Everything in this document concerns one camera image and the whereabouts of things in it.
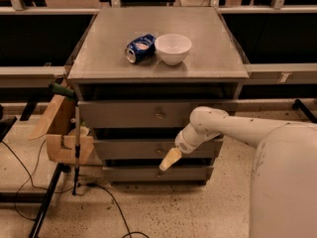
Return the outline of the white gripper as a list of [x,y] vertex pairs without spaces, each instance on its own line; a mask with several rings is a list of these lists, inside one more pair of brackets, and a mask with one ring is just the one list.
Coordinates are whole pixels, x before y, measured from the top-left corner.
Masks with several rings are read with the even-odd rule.
[[220,135],[220,132],[207,129],[198,130],[193,126],[183,128],[175,138],[175,147],[171,148],[159,165],[163,172],[181,159],[182,154],[193,153],[200,145]]

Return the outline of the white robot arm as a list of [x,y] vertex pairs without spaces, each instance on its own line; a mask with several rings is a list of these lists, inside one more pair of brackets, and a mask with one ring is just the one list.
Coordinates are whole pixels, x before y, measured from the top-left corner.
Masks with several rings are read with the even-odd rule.
[[317,126],[231,116],[195,108],[159,168],[225,135],[256,149],[250,190],[250,238],[317,238]]

